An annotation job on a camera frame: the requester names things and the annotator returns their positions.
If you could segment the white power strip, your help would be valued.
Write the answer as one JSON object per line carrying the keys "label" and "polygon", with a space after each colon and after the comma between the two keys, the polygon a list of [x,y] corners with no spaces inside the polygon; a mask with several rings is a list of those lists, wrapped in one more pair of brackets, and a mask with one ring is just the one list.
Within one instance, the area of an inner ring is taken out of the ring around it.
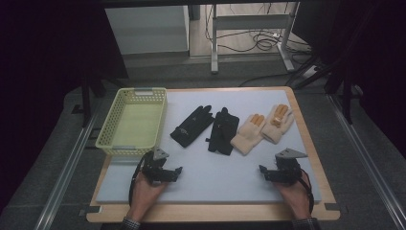
{"label": "white power strip", "polygon": [[303,73],[303,78],[308,79],[313,75],[315,75],[319,70],[320,70],[319,66],[312,65]]}

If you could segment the pale yellow plastic basket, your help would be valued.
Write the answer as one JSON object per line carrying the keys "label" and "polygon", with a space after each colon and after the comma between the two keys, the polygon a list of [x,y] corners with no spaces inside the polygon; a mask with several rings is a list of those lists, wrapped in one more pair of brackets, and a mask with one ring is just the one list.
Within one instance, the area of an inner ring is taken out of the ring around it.
{"label": "pale yellow plastic basket", "polygon": [[121,88],[102,125],[96,147],[109,155],[142,156],[161,140],[167,89]]}

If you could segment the white cabinet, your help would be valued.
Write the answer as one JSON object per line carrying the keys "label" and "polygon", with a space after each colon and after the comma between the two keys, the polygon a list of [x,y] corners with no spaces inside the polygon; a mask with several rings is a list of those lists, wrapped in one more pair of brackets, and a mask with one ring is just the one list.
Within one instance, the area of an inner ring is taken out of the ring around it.
{"label": "white cabinet", "polygon": [[189,50],[187,6],[106,9],[122,55]]}

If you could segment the beige knit glove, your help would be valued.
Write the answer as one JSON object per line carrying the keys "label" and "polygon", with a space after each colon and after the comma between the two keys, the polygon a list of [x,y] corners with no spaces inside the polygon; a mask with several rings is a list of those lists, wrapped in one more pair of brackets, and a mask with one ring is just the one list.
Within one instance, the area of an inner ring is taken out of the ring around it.
{"label": "beige knit glove", "polygon": [[284,134],[290,129],[294,121],[292,110],[286,104],[275,104],[265,125],[261,130],[261,135],[273,144],[278,144]]}
{"label": "beige knit glove", "polygon": [[243,155],[248,154],[262,140],[260,132],[264,124],[263,115],[250,115],[231,140],[231,145]]}

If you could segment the black stand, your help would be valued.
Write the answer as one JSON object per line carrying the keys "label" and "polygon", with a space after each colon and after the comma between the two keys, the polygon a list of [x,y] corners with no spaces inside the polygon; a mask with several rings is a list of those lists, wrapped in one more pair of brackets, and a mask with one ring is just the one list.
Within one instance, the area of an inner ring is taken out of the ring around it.
{"label": "black stand", "polygon": [[351,125],[352,120],[350,116],[350,101],[352,98],[351,93],[351,76],[350,69],[344,63],[333,63],[330,68],[331,76],[328,78],[324,89],[327,94],[335,94],[340,86],[342,88],[341,106],[342,114],[347,122]]}
{"label": "black stand", "polygon": [[106,94],[106,89],[102,83],[102,80],[109,81],[119,88],[125,87],[125,84],[123,82],[114,79],[101,71],[84,71],[80,84],[83,111],[83,127],[86,127],[90,123],[90,119],[92,117],[90,93],[93,93],[96,98],[102,98]]}

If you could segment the black glove with round logo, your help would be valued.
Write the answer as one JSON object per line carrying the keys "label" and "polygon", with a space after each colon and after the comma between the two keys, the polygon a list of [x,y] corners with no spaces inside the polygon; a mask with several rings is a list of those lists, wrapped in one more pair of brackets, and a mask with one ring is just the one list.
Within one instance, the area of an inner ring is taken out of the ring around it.
{"label": "black glove with round logo", "polygon": [[175,128],[170,137],[183,148],[188,147],[214,121],[211,109],[210,105],[200,105]]}

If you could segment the white metal desk frame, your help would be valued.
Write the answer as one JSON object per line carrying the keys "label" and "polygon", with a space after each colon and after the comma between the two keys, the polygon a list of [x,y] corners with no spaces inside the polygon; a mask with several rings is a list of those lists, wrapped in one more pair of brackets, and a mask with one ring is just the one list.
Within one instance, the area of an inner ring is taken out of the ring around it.
{"label": "white metal desk frame", "polygon": [[213,23],[212,23],[212,49],[211,49],[211,71],[218,73],[218,51],[216,33],[218,31],[230,30],[255,30],[255,29],[282,29],[284,34],[282,40],[277,43],[277,48],[284,63],[287,72],[293,72],[293,63],[286,51],[286,43],[290,36],[294,20],[296,18],[298,2],[293,4],[290,12],[283,14],[263,14],[263,15],[225,15],[218,16],[216,13],[217,5],[213,4]]}

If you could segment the person's right hand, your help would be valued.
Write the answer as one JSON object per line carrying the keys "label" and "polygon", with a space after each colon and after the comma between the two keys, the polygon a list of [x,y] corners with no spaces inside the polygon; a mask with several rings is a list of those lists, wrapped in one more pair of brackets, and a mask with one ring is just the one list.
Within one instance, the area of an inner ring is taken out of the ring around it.
{"label": "person's right hand", "polygon": [[305,187],[297,181],[288,185],[274,182],[274,186],[282,195],[283,201],[290,208],[295,219],[310,219],[310,202]]}

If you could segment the person's left hand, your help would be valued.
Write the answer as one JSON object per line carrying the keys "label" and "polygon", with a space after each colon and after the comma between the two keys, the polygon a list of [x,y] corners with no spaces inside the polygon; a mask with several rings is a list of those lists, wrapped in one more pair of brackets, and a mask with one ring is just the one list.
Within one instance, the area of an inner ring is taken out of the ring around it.
{"label": "person's left hand", "polygon": [[168,183],[150,184],[140,173],[133,187],[130,209],[126,214],[128,219],[140,222],[148,209],[154,205],[160,194],[167,188]]}

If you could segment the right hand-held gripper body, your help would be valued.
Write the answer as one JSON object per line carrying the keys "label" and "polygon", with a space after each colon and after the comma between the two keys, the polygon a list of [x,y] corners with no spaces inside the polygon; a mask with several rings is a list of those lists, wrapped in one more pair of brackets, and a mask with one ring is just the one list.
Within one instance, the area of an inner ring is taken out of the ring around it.
{"label": "right hand-held gripper body", "polygon": [[302,176],[302,168],[298,158],[306,158],[306,154],[294,149],[284,149],[275,155],[277,170],[272,182],[295,183]]}

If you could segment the metal floor rail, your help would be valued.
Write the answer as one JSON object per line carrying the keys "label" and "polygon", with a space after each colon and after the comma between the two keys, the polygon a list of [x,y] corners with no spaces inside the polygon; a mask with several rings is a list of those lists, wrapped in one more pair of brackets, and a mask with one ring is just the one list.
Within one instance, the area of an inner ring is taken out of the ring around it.
{"label": "metal floor rail", "polygon": [[64,164],[59,177],[52,189],[48,199],[42,209],[41,214],[37,219],[37,223],[34,230],[50,230],[56,217],[57,210],[61,204],[62,199],[66,193],[66,190],[71,182],[77,164],[81,158],[85,144],[90,136],[94,123],[99,117],[98,112],[95,112],[88,122],[80,131],[79,137],[70,151],[67,161]]}
{"label": "metal floor rail", "polygon": [[339,123],[349,137],[355,152],[357,153],[390,217],[395,223],[397,230],[406,230],[406,212],[401,206],[400,201],[395,195],[393,189],[389,186],[379,169],[374,164],[371,155],[360,139],[354,126],[351,125],[342,114],[342,106],[340,105],[339,101],[331,95],[327,95],[327,99],[331,103]]}

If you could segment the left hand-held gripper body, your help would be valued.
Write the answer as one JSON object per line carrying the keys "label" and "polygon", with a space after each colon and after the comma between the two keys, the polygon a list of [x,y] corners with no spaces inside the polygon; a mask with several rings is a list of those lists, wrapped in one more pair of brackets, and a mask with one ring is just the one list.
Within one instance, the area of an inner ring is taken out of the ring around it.
{"label": "left hand-held gripper body", "polygon": [[145,162],[142,167],[142,173],[149,183],[161,182],[161,178],[164,175],[172,175],[171,171],[163,169],[163,166],[167,161],[166,156],[155,160],[154,152],[151,150],[144,155],[144,160]]}

